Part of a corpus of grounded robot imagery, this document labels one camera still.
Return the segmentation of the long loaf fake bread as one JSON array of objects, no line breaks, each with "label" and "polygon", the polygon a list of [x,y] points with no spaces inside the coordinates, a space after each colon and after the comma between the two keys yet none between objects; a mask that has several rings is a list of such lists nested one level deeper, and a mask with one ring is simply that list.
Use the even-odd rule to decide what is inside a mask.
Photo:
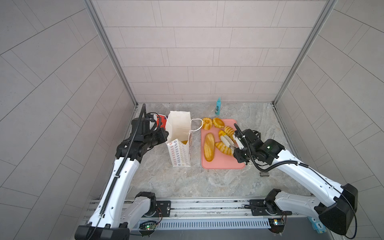
[{"label": "long loaf fake bread", "polygon": [[215,137],[212,133],[205,136],[204,156],[207,162],[211,162],[215,157]]}]

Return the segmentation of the bundt shaped fake bread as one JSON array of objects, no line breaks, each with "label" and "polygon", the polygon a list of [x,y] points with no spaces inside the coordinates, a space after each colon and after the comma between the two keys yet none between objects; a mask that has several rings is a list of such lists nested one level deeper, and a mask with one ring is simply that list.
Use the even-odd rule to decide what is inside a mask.
[{"label": "bundt shaped fake bread", "polygon": [[213,126],[213,120],[210,118],[203,118],[203,126],[202,129],[209,131]]}]

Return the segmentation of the white printed paper bag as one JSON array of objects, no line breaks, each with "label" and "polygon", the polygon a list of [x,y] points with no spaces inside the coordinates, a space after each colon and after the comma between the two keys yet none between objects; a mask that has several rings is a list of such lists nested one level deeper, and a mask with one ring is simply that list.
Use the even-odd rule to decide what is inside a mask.
[{"label": "white printed paper bag", "polygon": [[190,112],[170,111],[166,131],[169,136],[166,145],[173,167],[191,166],[192,135],[202,128],[202,119],[192,119]]}]

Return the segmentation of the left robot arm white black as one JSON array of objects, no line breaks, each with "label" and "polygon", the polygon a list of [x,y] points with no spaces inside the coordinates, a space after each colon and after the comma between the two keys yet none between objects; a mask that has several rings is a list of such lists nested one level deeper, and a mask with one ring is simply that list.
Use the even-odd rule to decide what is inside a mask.
[{"label": "left robot arm white black", "polygon": [[156,212],[156,195],[141,192],[125,211],[127,219],[122,220],[124,201],[144,154],[165,143],[168,135],[163,128],[154,132],[145,130],[132,133],[118,145],[107,188],[89,222],[78,226],[76,240],[127,240],[132,228],[143,215]]}]

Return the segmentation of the oval glazed fake bread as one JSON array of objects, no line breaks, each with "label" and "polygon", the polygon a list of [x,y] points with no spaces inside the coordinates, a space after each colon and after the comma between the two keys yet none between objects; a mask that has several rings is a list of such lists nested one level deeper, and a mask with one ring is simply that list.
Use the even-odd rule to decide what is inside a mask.
[{"label": "oval glazed fake bread", "polygon": [[219,118],[213,118],[213,125],[218,129],[223,129],[225,127],[225,123]]}]

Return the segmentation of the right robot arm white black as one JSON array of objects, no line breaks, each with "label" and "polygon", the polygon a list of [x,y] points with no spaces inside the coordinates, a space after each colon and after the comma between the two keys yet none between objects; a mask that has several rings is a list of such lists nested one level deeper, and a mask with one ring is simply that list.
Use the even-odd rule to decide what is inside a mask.
[{"label": "right robot arm white black", "polygon": [[282,216],[280,221],[272,223],[276,233],[282,232],[277,226],[286,223],[289,212],[309,217],[315,229],[326,227],[341,236],[347,235],[352,223],[358,223],[358,190],[353,185],[341,185],[323,176],[275,140],[263,142],[258,131],[241,131],[236,126],[220,130],[219,138],[216,147],[232,155],[238,163],[252,163],[261,173],[281,170],[312,193],[300,196],[272,189],[262,203],[245,206],[253,215]]}]

